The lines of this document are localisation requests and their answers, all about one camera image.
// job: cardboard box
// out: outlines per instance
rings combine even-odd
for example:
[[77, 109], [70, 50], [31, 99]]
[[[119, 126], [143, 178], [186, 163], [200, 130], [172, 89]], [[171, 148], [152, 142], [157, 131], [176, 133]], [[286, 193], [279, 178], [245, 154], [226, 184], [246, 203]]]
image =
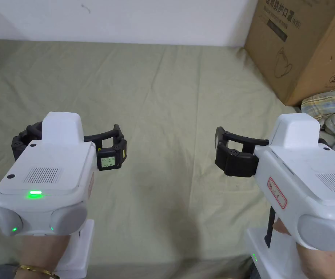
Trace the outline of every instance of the cardboard box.
[[246, 45], [289, 106], [335, 88], [335, 0], [259, 0]]

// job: hand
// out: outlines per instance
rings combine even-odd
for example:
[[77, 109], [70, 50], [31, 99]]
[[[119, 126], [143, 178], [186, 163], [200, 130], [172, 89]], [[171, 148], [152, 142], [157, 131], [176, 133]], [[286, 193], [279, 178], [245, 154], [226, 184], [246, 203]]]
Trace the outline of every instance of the hand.
[[[287, 228], [280, 219], [274, 223], [274, 230], [282, 234], [288, 234]], [[325, 252], [307, 249], [296, 244], [301, 259], [304, 274], [309, 279], [335, 279], [335, 252]]]
[[[24, 236], [20, 264], [53, 272], [68, 246], [70, 235]], [[27, 270], [18, 270], [15, 278], [47, 278]]]

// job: finger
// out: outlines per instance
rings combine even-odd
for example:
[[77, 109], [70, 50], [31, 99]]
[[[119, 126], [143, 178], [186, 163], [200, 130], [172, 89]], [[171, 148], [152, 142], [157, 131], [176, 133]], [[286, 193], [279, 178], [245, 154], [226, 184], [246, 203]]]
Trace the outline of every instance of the finger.
[[280, 220], [280, 218], [278, 218], [277, 221], [274, 222], [273, 227], [274, 227], [274, 230], [278, 231], [279, 233], [290, 235], [290, 233], [288, 232], [288, 229], [285, 227], [285, 225]]

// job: red label sticker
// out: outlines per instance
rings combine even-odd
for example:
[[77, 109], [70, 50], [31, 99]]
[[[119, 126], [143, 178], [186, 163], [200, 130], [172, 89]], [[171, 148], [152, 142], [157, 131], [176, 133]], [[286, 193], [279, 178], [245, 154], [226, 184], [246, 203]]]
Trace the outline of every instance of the red label sticker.
[[90, 196], [91, 196], [93, 180], [94, 180], [94, 178], [93, 178], [93, 173], [92, 173], [92, 177], [91, 177], [90, 185], [88, 186], [88, 198], [90, 198]]
[[277, 187], [277, 185], [274, 182], [274, 180], [272, 179], [272, 177], [270, 177], [270, 179], [268, 180], [268, 187], [271, 190], [274, 197], [276, 198], [279, 205], [281, 206], [281, 208], [285, 209], [285, 207], [288, 203], [288, 200], [285, 198], [285, 196], [282, 194], [280, 189]]

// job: sticker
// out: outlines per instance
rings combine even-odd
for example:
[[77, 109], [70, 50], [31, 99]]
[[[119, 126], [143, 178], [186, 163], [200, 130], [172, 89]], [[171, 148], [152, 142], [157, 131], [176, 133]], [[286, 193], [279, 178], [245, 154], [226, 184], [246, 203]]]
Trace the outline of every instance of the sticker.
[[114, 157], [101, 158], [101, 167], [106, 168], [110, 166], [115, 166], [116, 161]]
[[276, 198], [279, 205], [281, 206], [281, 208], [285, 209], [285, 207], [288, 203], [288, 200], [285, 198], [285, 196], [282, 194], [280, 189], [277, 187], [277, 185], [274, 182], [274, 180], [272, 179], [272, 177], [270, 177], [270, 179], [268, 180], [268, 187], [271, 190], [274, 197]]
[[90, 196], [91, 196], [93, 181], [94, 181], [94, 178], [93, 178], [93, 173], [92, 173], [90, 185], [88, 186], [88, 198], [90, 198]]

